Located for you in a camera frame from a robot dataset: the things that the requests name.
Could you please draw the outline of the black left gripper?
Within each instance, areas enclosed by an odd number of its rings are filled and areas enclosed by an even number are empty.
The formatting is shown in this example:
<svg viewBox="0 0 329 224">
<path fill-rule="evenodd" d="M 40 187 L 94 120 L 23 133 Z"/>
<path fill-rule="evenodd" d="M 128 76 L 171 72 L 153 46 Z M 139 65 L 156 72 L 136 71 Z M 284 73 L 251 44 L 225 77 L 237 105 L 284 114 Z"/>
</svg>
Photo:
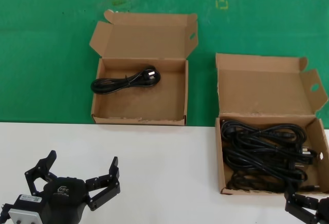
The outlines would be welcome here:
<svg viewBox="0 0 329 224">
<path fill-rule="evenodd" d="M 91 211 L 103 206 L 120 193 L 118 157 L 114 157 L 108 174 L 91 178 L 84 182 L 81 179 L 59 177 L 50 172 L 57 158 L 56 151 L 51 150 L 46 158 L 40 159 L 35 167 L 25 173 L 25 178 L 32 196 L 38 196 L 34 182 L 41 178 L 47 182 L 42 196 L 50 207 L 48 223 L 79 223 L 86 205 Z M 94 197 L 89 192 L 102 189 Z"/>
</svg>

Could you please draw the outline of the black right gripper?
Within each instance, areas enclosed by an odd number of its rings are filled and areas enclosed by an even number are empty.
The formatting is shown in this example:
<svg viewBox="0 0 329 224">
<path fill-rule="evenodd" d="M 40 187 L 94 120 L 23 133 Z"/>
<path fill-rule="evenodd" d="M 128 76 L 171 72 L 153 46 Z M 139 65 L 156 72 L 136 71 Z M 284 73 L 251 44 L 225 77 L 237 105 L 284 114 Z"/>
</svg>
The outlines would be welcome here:
<svg viewBox="0 0 329 224">
<path fill-rule="evenodd" d="M 289 185 L 284 192 L 285 211 L 307 224 L 329 224 L 329 198 L 321 200 L 297 194 Z"/>
</svg>

